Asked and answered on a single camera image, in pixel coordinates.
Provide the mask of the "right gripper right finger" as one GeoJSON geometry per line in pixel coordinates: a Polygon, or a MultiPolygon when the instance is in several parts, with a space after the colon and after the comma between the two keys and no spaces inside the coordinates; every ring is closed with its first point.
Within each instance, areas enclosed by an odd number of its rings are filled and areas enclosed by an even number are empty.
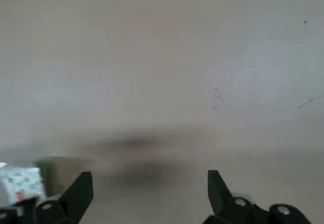
{"type": "Polygon", "coordinates": [[[245,197],[235,196],[217,170],[208,171],[208,198],[213,215],[204,223],[210,224],[311,224],[296,207],[288,204],[273,204],[268,210],[245,197]]]}

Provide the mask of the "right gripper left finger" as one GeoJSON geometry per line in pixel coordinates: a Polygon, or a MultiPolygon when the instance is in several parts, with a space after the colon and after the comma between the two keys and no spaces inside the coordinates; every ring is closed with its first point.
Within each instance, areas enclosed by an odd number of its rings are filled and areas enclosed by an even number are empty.
{"type": "Polygon", "coordinates": [[[93,177],[82,172],[57,199],[37,197],[1,208],[1,223],[79,223],[93,200],[93,177]]]}

